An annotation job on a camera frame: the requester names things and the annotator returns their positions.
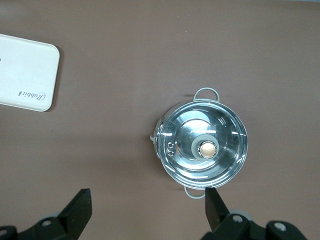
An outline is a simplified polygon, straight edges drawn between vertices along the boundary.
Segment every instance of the stainless steel pot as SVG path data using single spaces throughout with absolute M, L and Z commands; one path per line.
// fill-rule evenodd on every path
M 212 91 L 216 99 L 198 98 Z M 204 87 L 193 101 L 178 104 L 161 118 L 150 136 L 166 172 L 187 188 L 219 187 L 243 166 L 248 151 L 247 131 L 239 117 L 220 103 L 216 90 Z

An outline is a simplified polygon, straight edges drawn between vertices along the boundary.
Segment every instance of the brown table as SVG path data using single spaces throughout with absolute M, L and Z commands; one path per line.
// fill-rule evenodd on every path
M 249 137 L 218 189 L 226 205 L 320 239 L 319 3 L 1 1 L 0 33 L 61 54 L 49 111 L 0 105 L 0 226 L 25 230 L 91 188 L 82 240 L 200 239 L 204 200 L 167 175 L 149 135 L 212 87 Z

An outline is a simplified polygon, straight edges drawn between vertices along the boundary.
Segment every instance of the metal loop handle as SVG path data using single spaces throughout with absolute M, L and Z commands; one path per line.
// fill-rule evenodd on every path
M 187 194 L 192 199 L 202 199 L 206 196 L 206 192 L 202 193 L 201 195 L 192 195 L 190 192 L 188 192 L 187 187 L 184 186 L 185 194 Z
M 211 87 L 203 87 L 203 88 L 199 89 L 199 90 L 195 93 L 195 95 L 194 95 L 194 97 L 193 97 L 193 101 L 195 101 L 195 100 L 201 100 L 201 99 L 206 99 L 206 98 L 197 98 L 198 93 L 200 93 L 200 92 L 203 91 L 203 90 L 210 90 L 211 92 L 213 92 L 213 93 L 215 94 L 216 100 L 213 100 L 213 99 L 211 99 L 211 100 L 216 101 L 216 102 L 218 102 L 218 103 L 220 102 L 220 97 L 219 97 L 218 92 L 217 92 L 216 90 L 214 90 L 213 88 L 211 88 Z

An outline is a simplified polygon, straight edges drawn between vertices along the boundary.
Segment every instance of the lid knob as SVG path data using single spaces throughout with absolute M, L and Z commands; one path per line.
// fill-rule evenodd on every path
M 201 144 L 199 148 L 199 152 L 204 158 L 211 158 L 216 154 L 216 146 L 211 141 L 205 141 Z

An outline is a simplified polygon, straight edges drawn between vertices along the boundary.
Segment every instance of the white tray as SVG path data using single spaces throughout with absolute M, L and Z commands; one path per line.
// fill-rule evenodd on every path
M 51 44 L 0 34 L 0 104 L 48 110 L 59 58 L 58 49 Z

